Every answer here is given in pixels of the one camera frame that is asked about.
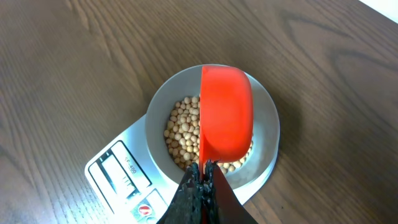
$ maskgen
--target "red measuring cup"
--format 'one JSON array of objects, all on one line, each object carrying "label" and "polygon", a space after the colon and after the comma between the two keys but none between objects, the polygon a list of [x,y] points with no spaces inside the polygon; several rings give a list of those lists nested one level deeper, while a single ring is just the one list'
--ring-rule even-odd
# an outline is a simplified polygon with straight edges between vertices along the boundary
[{"label": "red measuring cup", "polygon": [[253,98],[246,74],[234,67],[203,66],[200,90],[199,170],[207,160],[234,162],[247,153]]}]

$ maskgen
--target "red logo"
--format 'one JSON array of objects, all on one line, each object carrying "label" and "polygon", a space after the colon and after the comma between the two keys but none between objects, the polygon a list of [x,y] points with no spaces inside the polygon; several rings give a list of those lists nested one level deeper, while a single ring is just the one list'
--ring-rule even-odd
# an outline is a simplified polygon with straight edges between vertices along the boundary
[{"label": "red logo", "polygon": [[148,216],[152,214],[152,208],[148,205],[141,205],[138,208],[138,212],[143,216]]}]

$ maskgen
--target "bowl rim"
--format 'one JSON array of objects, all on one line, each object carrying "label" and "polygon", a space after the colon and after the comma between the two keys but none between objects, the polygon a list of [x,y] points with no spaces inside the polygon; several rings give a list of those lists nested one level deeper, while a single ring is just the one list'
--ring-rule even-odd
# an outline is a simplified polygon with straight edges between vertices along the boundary
[{"label": "bowl rim", "polygon": [[[149,103],[149,105],[148,105],[147,113],[148,113],[148,111],[150,110],[150,108],[152,107],[152,105],[153,105],[153,103],[154,103],[153,99],[154,99],[156,96],[158,96],[158,94],[160,94],[160,93],[159,93],[160,89],[162,89],[165,85],[167,85],[168,82],[170,82],[171,79],[173,79],[173,77],[176,77],[177,75],[179,75],[179,74],[181,74],[181,73],[183,73],[183,72],[185,72],[185,71],[187,71],[187,70],[189,70],[189,69],[193,69],[193,68],[197,68],[197,67],[202,67],[202,66],[205,66],[205,65],[215,65],[215,66],[224,66],[224,67],[228,67],[228,66],[229,66],[229,65],[222,65],[222,64],[201,64],[201,65],[194,65],[194,66],[192,66],[192,67],[188,67],[188,68],[185,68],[185,69],[183,69],[183,70],[177,72],[176,74],[172,75],[169,79],[167,79],[167,80],[157,89],[156,93],[154,94],[154,96],[152,97],[152,99],[151,99],[151,101],[150,101],[150,103]],[[252,79],[265,91],[265,93],[269,96],[269,98],[270,98],[271,101],[272,101],[272,111],[273,111],[273,113],[274,113],[274,115],[275,115],[275,118],[277,119],[277,124],[278,124],[278,125],[275,127],[275,128],[276,128],[276,131],[277,131],[277,136],[276,136],[275,149],[274,149],[274,150],[275,150],[275,151],[274,151],[274,154],[277,155],[278,150],[279,150],[279,141],[280,141],[280,119],[279,119],[279,116],[278,116],[278,112],[277,112],[277,109],[276,109],[275,102],[274,102],[274,100],[272,99],[272,97],[271,97],[271,95],[269,94],[269,92],[265,89],[265,87],[263,87],[263,85],[261,85],[261,83],[260,83],[258,80],[256,80],[253,76],[251,76],[250,74],[246,73],[245,71],[243,71],[243,72],[244,72],[247,76],[249,76],[250,78],[252,78]],[[146,132],[147,132],[147,122],[148,122],[148,121],[146,120],[146,121],[145,121],[145,130],[144,130],[144,131],[145,131],[145,134],[146,134]],[[164,176],[167,180],[169,180],[170,183],[173,183],[173,184],[178,185],[179,182],[178,182],[178,183],[175,182],[175,181],[174,181],[173,179],[171,179],[168,175],[166,175],[166,174],[163,172],[163,170],[158,166],[158,164],[155,162],[155,159],[153,158],[152,153],[151,153],[151,151],[150,151],[150,149],[149,149],[148,139],[146,139],[146,141],[147,141],[147,150],[149,151],[150,159],[152,160],[152,162],[153,162],[154,165],[156,166],[156,168],[157,168],[157,170],[159,171],[159,173],[160,173],[162,176]],[[268,164],[268,166],[266,167],[266,169],[264,169],[264,172],[266,172],[267,168],[272,164],[272,160],[273,160],[273,158],[270,160],[270,163]],[[245,187],[245,186],[249,185],[251,182],[254,182],[256,179],[260,178],[260,176],[261,176],[261,175],[259,175],[259,176],[258,176],[257,178],[255,178],[255,179],[253,179],[253,180],[247,182],[246,184],[243,184],[243,185],[241,185],[241,186],[239,186],[239,187],[236,187],[235,189],[240,189],[240,188],[242,188],[242,187]]]}]

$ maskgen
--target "gray bowl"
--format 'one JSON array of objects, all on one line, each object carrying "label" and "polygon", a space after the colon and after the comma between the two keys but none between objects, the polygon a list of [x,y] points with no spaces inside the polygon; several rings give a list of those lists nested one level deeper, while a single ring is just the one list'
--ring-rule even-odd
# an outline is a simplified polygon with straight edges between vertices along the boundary
[{"label": "gray bowl", "polygon": [[[147,110],[145,132],[150,156],[162,175],[176,184],[180,183],[184,171],[170,157],[163,132],[175,102],[186,96],[199,95],[202,66],[204,65],[187,68],[169,78],[157,90]],[[243,166],[226,175],[232,189],[257,179],[270,165],[279,144],[279,119],[275,104],[266,89],[252,76],[246,75],[253,93],[254,144]]]}]

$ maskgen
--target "wood grain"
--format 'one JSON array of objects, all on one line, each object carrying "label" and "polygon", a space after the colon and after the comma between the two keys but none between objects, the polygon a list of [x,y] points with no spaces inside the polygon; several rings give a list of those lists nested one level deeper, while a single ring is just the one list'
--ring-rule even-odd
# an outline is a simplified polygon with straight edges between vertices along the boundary
[{"label": "wood grain", "polygon": [[356,0],[3,0],[0,223],[107,223],[83,175],[174,73],[238,67],[277,106],[259,223],[398,222],[398,26]]}]

